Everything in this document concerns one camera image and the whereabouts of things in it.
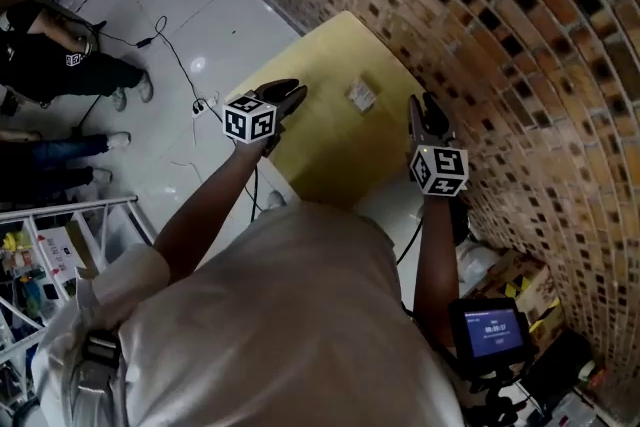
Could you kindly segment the person's beige shirt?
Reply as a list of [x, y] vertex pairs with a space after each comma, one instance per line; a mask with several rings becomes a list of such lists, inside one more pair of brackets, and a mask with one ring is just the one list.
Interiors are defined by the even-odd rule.
[[[121, 344], [85, 360], [87, 334]], [[171, 283], [146, 245], [80, 284], [32, 362], [46, 420], [91, 427], [463, 427], [448, 376], [404, 312], [374, 224], [299, 204], [262, 214]]]

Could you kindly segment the yellow wooden table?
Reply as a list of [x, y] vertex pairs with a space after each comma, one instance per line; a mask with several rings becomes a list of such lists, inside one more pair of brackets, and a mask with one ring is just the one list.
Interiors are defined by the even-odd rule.
[[[360, 114], [346, 99], [354, 79], [379, 87], [375, 106]], [[234, 89], [276, 79], [308, 88], [287, 117], [269, 160], [304, 201], [354, 207], [370, 190], [407, 169], [408, 99], [422, 86], [361, 21], [343, 11], [300, 38]]]

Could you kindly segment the white metal rack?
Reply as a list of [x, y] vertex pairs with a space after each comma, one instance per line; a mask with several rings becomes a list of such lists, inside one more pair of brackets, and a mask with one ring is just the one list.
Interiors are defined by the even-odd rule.
[[[92, 261], [99, 270], [107, 265], [107, 235], [109, 231], [109, 216], [112, 211], [120, 212], [121, 224], [128, 226], [135, 234], [135, 239], [140, 242], [152, 242], [155, 233], [143, 219], [141, 212], [137, 208], [138, 197], [136, 195], [124, 196], [105, 200], [85, 201], [70, 203], [65, 205], [55, 205], [41, 208], [23, 209], [17, 211], [7, 211], [0, 213], [0, 226], [20, 223], [21, 227], [29, 234], [30, 241], [34, 244], [36, 261], [44, 266], [45, 274], [54, 285], [61, 301], [69, 299], [69, 294], [61, 283], [53, 276], [54, 266], [47, 260], [45, 254], [45, 239], [40, 239], [41, 231], [38, 229], [36, 221], [48, 219], [59, 215], [70, 215], [80, 228], [85, 243], [89, 249]], [[85, 213], [97, 212], [101, 215], [100, 240], [97, 240], [91, 232], [86, 222]], [[22, 356], [26, 358], [26, 352], [31, 347], [37, 345], [44, 335], [45, 327], [38, 322], [31, 321], [28, 316], [23, 315], [12, 304], [2, 302], [0, 297], [0, 307], [11, 311], [15, 316], [20, 316], [34, 332], [18, 341], [8, 341], [4, 348], [0, 350], [0, 365], [8, 360]]]

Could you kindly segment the assorted colourful shelf items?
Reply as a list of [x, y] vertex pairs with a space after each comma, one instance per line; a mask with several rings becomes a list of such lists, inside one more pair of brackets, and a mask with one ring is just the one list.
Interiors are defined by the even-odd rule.
[[0, 295], [32, 319], [42, 318], [46, 273], [36, 261], [24, 231], [9, 231], [0, 241]]

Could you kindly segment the black round bin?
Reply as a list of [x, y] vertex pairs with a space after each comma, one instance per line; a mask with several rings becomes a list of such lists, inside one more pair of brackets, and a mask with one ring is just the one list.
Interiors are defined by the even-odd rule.
[[462, 244], [470, 234], [469, 207], [458, 197], [449, 199], [452, 233], [455, 246]]

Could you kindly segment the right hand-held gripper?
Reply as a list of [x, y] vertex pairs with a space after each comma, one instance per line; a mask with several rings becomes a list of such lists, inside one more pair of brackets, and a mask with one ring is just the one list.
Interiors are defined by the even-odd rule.
[[469, 179], [468, 152], [446, 146], [428, 134], [448, 133], [450, 123], [430, 93], [423, 94], [423, 104], [424, 111], [416, 95], [408, 101], [409, 133], [413, 136], [409, 170], [423, 195], [455, 197], [466, 189]]

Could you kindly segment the white power strip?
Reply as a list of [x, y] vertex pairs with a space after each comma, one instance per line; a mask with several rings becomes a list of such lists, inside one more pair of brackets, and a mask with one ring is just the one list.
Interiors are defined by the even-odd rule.
[[196, 119], [205, 113], [215, 113], [218, 100], [216, 97], [209, 99], [196, 98], [192, 104], [192, 118]]

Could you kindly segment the person's left forearm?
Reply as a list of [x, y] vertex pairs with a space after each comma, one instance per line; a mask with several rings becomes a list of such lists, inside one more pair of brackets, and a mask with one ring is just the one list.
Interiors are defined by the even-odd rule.
[[168, 265], [170, 282], [189, 276], [213, 245], [266, 146], [237, 143], [226, 161], [169, 219], [153, 248]]

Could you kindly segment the cardboard box with striped tape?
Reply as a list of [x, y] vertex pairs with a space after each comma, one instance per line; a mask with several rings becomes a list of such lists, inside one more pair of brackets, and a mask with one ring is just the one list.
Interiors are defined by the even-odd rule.
[[565, 316], [548, 265], [529, 255], [507, 251], [475, 288], [481, 297], [511, 298], [524, 313], [529, 333], [540, 350], [564, 330]]

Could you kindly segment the person's right forearm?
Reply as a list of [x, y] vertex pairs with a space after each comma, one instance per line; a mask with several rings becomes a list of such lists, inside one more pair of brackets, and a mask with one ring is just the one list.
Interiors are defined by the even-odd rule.
[[454, 345], [448, 306], [458, 297], [449, 201], [425, 196], [413, 313], [419, 325], [446, 347]]

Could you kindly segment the white paper sign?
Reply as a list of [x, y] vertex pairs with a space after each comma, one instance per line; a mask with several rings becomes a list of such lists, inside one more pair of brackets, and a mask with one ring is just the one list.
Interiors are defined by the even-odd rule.
[[84, 264], [76, 251], [68, 231], [65, 227], [55, 227], [41, 230], [43, 250], [48, 262], [53, 268], [54, 277], [60, 282], [66, 282], [76, 277], [76, 269]]

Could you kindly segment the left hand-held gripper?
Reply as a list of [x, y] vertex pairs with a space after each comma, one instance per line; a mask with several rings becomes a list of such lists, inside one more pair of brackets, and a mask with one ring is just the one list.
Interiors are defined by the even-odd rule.
[[307, 93], [306, 85], [287, 78], [236, 95], [222, 107], [223, 133], [236, 143], [263, 143], [267, 156], [279, 141], [279, 121], [293, 114]]

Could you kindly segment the clear plastic bags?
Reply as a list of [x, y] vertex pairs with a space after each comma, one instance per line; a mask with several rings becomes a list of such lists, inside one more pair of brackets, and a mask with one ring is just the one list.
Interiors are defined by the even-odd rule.
[[474, 286], [499, 261], [500, 255], [494, 249], [467, 237], [456, 247], [456, 258], [459, 283]]

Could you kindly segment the black monitor with blue screen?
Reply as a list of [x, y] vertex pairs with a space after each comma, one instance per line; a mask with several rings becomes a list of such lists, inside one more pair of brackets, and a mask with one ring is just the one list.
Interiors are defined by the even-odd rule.
[[479, 378], [532, 360], [528, 322], [513, 298], [456, 299], [448, 312], [461, 376]]

